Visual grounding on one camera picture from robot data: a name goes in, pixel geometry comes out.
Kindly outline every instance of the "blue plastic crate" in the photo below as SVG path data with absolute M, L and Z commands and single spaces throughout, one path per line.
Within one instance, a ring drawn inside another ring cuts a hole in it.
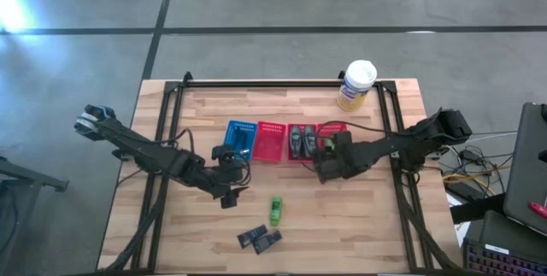
M 255 145 L 256 123 L 230 120 L 224 137 L 224 144 L 231 144 L 233 149 L 241 153 L 242 150 L 249 150 L 245 158 L 250 160 L 253 146 Z

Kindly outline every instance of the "wooden tabletop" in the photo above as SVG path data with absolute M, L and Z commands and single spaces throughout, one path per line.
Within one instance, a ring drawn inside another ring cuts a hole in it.
M 426 118 L 417 80 L 395 81 L 404 125 L 412 126 Z M 164 83 L 164 80 L 146 80 L 141 87 L 132 129 L 148 138 L 153 138 L 156 132 Z M 185 89 L 179 130 L 189 127 L 194 134 L 196 152 L 209 159 L 213 146 L 222 144 L 230 120 L 285 124 L 347 120 L 382 128 L 376 91 L 369 92 L 363 106 L 355 112 L 338 107 L 337 93 L 337 88 Z M 393 116 L 391 120 L 396 129 Z M 164 138 L 168 136 L 169 121 L 170 116 Z M 378 132 L 349 129 L 354 142 L 383 137 Z M 179 146 L 188 149 L 187 138 L 182 138 Z M 121 178 L 135 169 L 132 163 L 124 164 Z M 278 164 L 252 161 L 251 172 L 250 188 L 241 193 L 238 206 L 229 209 L 222 209 L 220 202 L 208 193 L 173 181 L 169 183 L 157 273 L 408 271 L 386 157 L 353 179 L 333 180 L 324 185 L 301 164 L 286 161 L 286 151 L 284 160 Z M 135 233 L 145 176 L 139 174 L 117 189 L 99 267 L 108 266 Z M 456 232 L 438 172 L 422 171 L 418 188 L 427 229 L 450 259 L 461 265 Z M 256 255 L 252 247 L 242 250 L 236 238 L 238 234 L 261 224 L 274 230 L 268 219 L 273 196 L 283 197 L 278 226 L 283 239 L 260 255 Z M 420 243 L 415 232 L 413 240 L 420 263 Z M 144 261 L 149 242 L 147 238 L 144 243 Z

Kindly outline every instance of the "cylindrical container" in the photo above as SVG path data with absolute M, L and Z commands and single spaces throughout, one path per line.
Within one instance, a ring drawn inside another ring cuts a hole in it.
M 376 80 L 376 68 L 370 61 L 354 61 L 345 72 L 338 92 L 338 105 L 345 110 L 357 110 Z

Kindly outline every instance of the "black keyboard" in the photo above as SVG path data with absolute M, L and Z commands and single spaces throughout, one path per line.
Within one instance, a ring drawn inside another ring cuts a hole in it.
M 517 254 L 464 239 L 463 260 L 471 272 L 492 275 L 547 276 L 547 260 L 535 255 Z

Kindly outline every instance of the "red basket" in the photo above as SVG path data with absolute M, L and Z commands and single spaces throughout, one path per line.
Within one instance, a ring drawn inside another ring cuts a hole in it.
M 312 126 L 314 128 L 314 134 L 315 132 L 317 131 L 317 127 L 315 125 L 306 125 L 306 124 L 290 124 L 288 127 L 287 127 L 287 157 L 289 159 L 289 161 L 310 161 L 311 160 L 311 157 L 306 157 L 306 155 L 304 154 L 304 143 L 301 143 L 301 153 L 300 153 L 300 157 L 299 158 L 294 158 L 292 157 L 292 153 L 291 153 L 291 130 L 292 130 L 292 127 L 293 126 L 298 126 L 300 128 L 300 136 L 303 137 L 304 136 L 304 128 L 306 126 Z
M 317 130 L 319 130 L 321 126 L 322 124 L 318 124 Z M 323 128 L 321 128 L 321 130 L 319 131 L 319 136 L 331 137 L 335 132 L 342 132 L 347 130 L 348 130 L 348 127 L 345 125 L 345 123 L 329 123 Z M 318 141 L 317 143 L 318 146 L 320 148 L 323 148 L 324 147 L 323 138 L 317 138 L 317 141 Z
M 258 121 L 253 159 L 280 162 L 286 128 L 284 124 Z

